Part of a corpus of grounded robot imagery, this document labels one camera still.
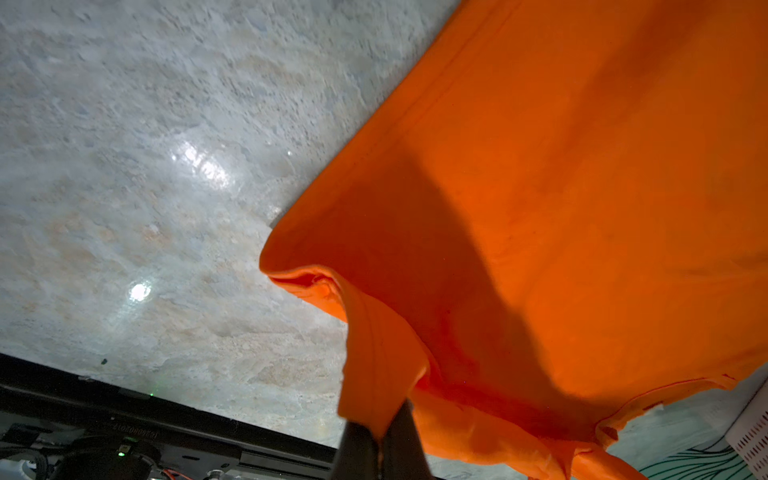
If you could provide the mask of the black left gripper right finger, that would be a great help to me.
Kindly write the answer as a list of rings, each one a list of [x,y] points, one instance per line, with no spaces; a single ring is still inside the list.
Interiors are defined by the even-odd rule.
[[[411,402],[406,400],[393,418],[380,444],[380,478],[383,480],[431,480]]]

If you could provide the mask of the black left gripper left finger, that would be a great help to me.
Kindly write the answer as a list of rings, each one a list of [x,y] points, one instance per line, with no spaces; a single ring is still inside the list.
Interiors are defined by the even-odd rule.
[[[330,480],[376,480],[378,443],[364,426],[347,422],[329,475]]]

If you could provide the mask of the orange t-shirt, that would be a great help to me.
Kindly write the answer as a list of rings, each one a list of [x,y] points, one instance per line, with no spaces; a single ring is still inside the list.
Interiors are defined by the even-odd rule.
[[[270,234],[339,415],[533,479],[767,361],[767,5],[465,1]]]

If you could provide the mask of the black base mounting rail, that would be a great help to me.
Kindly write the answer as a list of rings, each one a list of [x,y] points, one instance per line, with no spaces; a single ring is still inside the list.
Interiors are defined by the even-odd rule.
[[[335,449],[10,355],[4,479],[325,479]]]

